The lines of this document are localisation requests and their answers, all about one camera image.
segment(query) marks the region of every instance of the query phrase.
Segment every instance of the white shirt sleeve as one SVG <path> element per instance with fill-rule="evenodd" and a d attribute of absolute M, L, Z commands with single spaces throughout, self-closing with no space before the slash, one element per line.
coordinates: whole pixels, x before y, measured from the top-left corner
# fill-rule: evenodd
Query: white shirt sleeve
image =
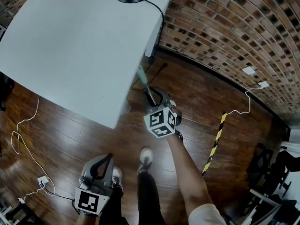
<path fill-rule="evenodd" d="M 214 204 L 203 204 L 189 215 L 189 225 L 226 225 Z"/>

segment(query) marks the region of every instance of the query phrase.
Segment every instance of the white cable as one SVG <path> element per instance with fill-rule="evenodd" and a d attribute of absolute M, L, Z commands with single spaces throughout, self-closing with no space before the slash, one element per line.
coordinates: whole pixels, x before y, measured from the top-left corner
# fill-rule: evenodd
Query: white cable
<path fill-rule="evenodd" d="M 51 178 L 50 178 L 50 177 L 48 176 L 48 174 L 45 172 L 45 170 L 43 169 L 43 167 L 36 161 L 36 159 L 34 159 L 33 155 L 32 155 L 31 152 L 30 152 L 30 150 L 29 150 L 28 147 L 26 146 L 26 143 L 24 142 L 24 139 L 23 139 L 22 135 L 19 134 L 19 124 L 21 124 L 22 122 L 25 122 L 25 121 L 30 121 L 31 119 L 33 119 L 33 118 L 36 116 L 36 114 L 37 114 L 37 112 L 38 112 L 39 98 L 40 98 L 40 96 L 38 96 L 37 109 L 36 109 L 35 114 L 33 115 L 32 118 L 24 119 L 23 121 L 21 121 L 21 122 L 19 122 L 19 123 L 17 124 L 17 131 L 13 131 L 12 134 L 11 134 L 10 144 L 11 144 L 13 150 L 16 152 L 16 154 L 19 155 L 19 154 L 20 154 L 20 137 L 21 137 L 22 142 L 23 142 L 25 148 L 27 149 L 27 151 L 29 152 L 29 154 L 31 155 L 33 161 L 35 161 L 36 164 L 39 165 L 39 167 L 43 170 L 43 172 L 45 173 L 45 175 L 49 178 L 49 180 L 50 180 L 51 183 L 53 184 L 54 193 L 55 193 L 55 184 L 54 184 L 54 182 L 51 180 Z M 13 135 L 14 135 L 14 133 L 17 133 L 17 135 L 18 135 L 18 151 L 16 151 L 15 148 L 14 148 L 14 146 L 13 146 Z M 41 187 L 41 188 L 39 188 L 39 189 L 38 189 L 37 191 L 35 191 L 35 192 L 26 194 L 23 200 L 25 201 L 26 196 L 29 196 L 29 195 L 34 194 L 34 193 L 37 193 L 39 190 L 44 190 L 44 189 Z"/>
<path fill-rule="evenodd" d="M 41 187 L 39 190 L 43 190 L 45 193 L 47 193 L 48 195 L 50 195 L 50 196 L 55 196 L 55 194 L 50 194 L 50 193 L 48 193 L 44 188 L 45 188 L 45 185 L 44 185 L 44 187 L 42 187 L 41 186 L 41 184 L 39 184 L 39 186 Z"/>
<path fill-rule="evenodd" d="M 248 112 L 239 112 L 238 110 L 233 110 L 230 113 L 228 113 L 227 115 L 233 113 L 233 112 L 237 112 L 239 114 L 243 114 L 243 113 L 249 113 L 251 110 L 251 98 L 248 96 L 247 92 L 249 92 L 250 90 L 259 90 L 259 89 L 263 89 L 263 88 L 250 88 L 248 91 L 245 92 L 246 96 L 249 98 L 249 111 Z"/>

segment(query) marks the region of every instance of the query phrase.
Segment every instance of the yellow and black striped pole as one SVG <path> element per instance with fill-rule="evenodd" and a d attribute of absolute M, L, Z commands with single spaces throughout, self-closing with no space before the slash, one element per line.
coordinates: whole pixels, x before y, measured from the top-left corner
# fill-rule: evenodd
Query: yellow and black striped pole
<path fill-rule="evenodd" d="M 214 156 L 214 154 L 216 152 L 216 149 L 217 149 L 217 146 L 218 146 L 218 142 L 219 142 L 220 136 L 222 134 L 222 129 L 223 129 L 223 125 L 224 125 L 224 121 L 225 121 L 226 116 L 227 116 L 227 113 L 223 112 L 221 123 L 220 123 L 219 129 L 217 131 L 217 137 L 215 139 L 214 146 L 212 147 L 212 150 L 210 152 L 210 157 L 208 158 L 208 161 L 207 161 L 207 163 L 206 163 L 206 165 L 205 165 L 205 167 L 203 169 L 202 176 L 205 175 L 205 173 L 206 173 L 207 169 L 209 168 L 210 163 L 212 161 L 212 157 Z"/>

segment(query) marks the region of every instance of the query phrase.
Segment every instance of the white table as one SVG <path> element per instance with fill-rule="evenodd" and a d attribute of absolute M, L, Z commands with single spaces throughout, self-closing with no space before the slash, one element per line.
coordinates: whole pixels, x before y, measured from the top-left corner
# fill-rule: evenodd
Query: white table
<path fill-rule="evenodd" d="M 166 10 L 169 0 L 149 0 Z M 0 71 L 27 89 L 115 128 L 161 14 L 149 3 L 28 0 L 0 42 Z"/>

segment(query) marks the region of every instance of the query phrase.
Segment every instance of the fiducial marker cube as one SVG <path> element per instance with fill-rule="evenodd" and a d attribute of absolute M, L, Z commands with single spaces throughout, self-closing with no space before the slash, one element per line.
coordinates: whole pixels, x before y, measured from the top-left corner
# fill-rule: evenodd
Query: fiducial marker cube
<path fill-rule="evenodd" d="M 144 116 L 147 129 L 157 138 L 175 133 L 177 114 L 168 107 Z"/>
<path fill-rule="evenodd" d="M 96 194 L 88 190 L 76 188 L 75 203 L 77 209 L 92 214 L 100 214 L 109 200 L 108 196 Z"/>

